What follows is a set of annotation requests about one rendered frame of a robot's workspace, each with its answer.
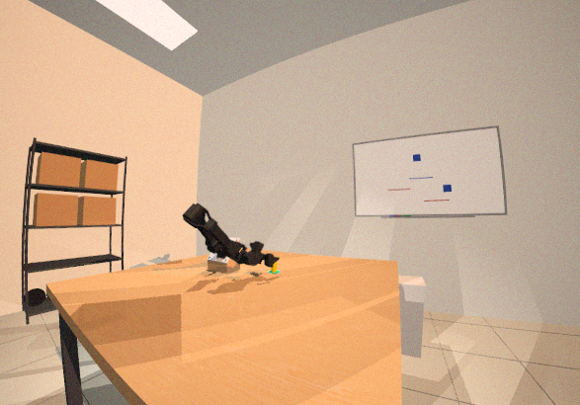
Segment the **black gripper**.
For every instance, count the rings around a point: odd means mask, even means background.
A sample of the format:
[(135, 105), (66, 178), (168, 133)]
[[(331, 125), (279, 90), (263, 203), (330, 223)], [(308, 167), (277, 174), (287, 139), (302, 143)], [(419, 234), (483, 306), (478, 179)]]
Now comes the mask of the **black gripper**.
[[(262, 252), (260, 252), (262, 253)], [(262, 256), (259, 256), (259, 264), (261, 265), (262, 260), (264, 260), (264, 266), (268, 267), (268, 268), (272, 268), (273, 264), (276, 263), (280, 257), (275, 257), (274, 254), (272, 253), (262, 253)]]

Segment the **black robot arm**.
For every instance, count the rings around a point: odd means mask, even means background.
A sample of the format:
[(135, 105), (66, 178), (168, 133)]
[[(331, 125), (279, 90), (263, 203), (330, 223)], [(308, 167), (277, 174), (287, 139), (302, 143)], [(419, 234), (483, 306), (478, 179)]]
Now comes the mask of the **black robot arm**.
[[(206, 214), (208, 221), (205, 221)], [(260, 263), (258, 255), (262, 256), (262, 253), (260, 252), (263, 249), (264, 244), (257, 241), (249, 243), (252, 251), (247, 252), (246, 250), (248, 247), (239, 241), (231, 240), (218, 226), (218, 223), (210, 217), (207, 209), (199, 203), (192, 203), (192, 205), (184, 212), (183, 217), (187, 223), (192, 225), (194, 228), (199, 229), (206, 239), (207, 249), (214, 254), (216, 253), (216, 257), (228, 257), (239, 265), (252, 267), (257, 266)], [(242, 250), (240, 251), (241, 248)]]

